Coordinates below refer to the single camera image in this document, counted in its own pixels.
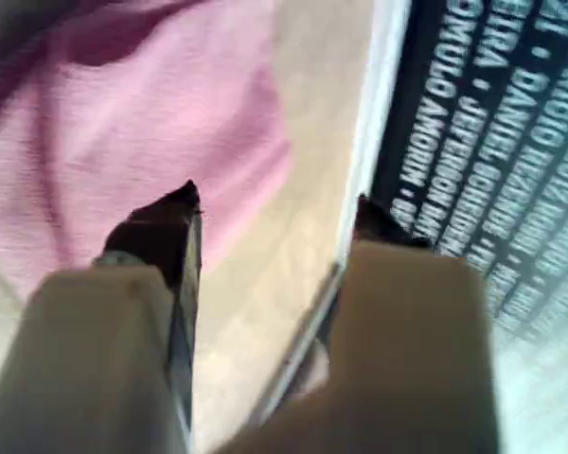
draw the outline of poster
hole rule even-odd
[[[568,452],[568,0],[415,1],[372,195],[488,282],[509,452]]]

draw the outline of table surface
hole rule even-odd
[[[367,61],[372,2],[282,0],[275,73],[293,170],[205,276],[194,426],[206,452],[243,424],[328,274]]]

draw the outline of beige plastic part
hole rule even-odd
[[[355,243],[328,384],[221,453],[497,452],[482,296],[462,260]]]
[[[0,375],[0,454],[185,453],[166,372],[172,301],[154,267],[48,277]]]

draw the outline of white strip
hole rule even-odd
[[[358,196],[369,193],[396,86],[412,0],[375,0],[372,36],[339,223],[337,260],[346,263]]]

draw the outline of pink towel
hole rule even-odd
[[[100,3],[0,68],[0,271],[24,297],[187,179],[210,268],[289,166],[273,1]]]

